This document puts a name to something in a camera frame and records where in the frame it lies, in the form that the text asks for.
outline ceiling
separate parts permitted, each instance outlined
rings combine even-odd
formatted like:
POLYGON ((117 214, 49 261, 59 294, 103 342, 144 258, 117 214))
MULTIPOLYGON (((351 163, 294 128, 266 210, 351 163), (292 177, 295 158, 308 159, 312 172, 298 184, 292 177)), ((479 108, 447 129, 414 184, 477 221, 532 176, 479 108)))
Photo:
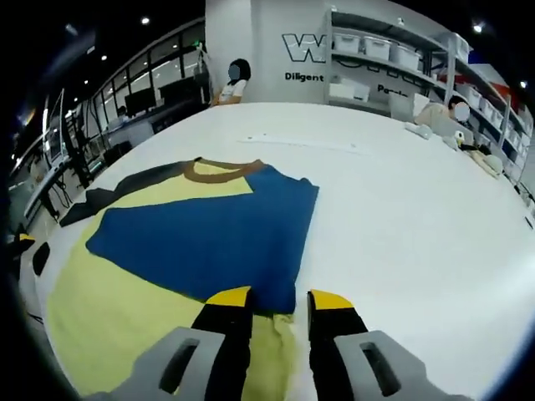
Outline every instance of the ceiling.
MULTIPOLYGON (((466 38, 517 91, 519 98, 535 110, 535 59, 525 51, 530 48, 531 42, 525 34, 525 27, 531 23, 527 13, 519 13, 511 2, 507 3, 507 8, 503 3, 482 4, 475 0, 395 2, 436 20, 466 38), (487 26, 482 34, 477 35, 472 30, 472 23, 479 19, 485 21, 487 26), (524 79, 532 84, 527 90, 518 86, 519 81, 524 79)), ((151 3, 136 9, 129 9, 124 4, 108 5, 106 9, 99 4, 62 9, 40 5, 33 6, 31 11, 26 7, 25 4, 17 5, 16 8, 21 9, 18 13, 12 13, 9 26, 0 28, 2 36, 9 39, 6 40, 4 51, 9 55, 8 90, 13 88, 13 93, 10 94, 8 113, 4 115, 11 116, 10 132, 18 129, 15 116, 23 101, 29 100, 30 104, 42 102, 43 93, 50 90, 48 83, 41 78, 54 57, 85 33, 96 33, 95 50, 80 57, 53 85, 67 88, 70 100, 74 97, 84 99, 94 94, 113 72, 144 46, 173 28, 204 15, 204 2, 189 2, 187 11, 179 13, 169 13, 167 7, 151 3), (144 16, 150 18, 146 26, 140 23, 144 16), (76 29, 78 36, 66 29, 67 24, 76 29), (10 28, 12 26, 19 26, 18 31, 14 32, 10 28), (108 58, 102 61, 104 54, 108 58)))

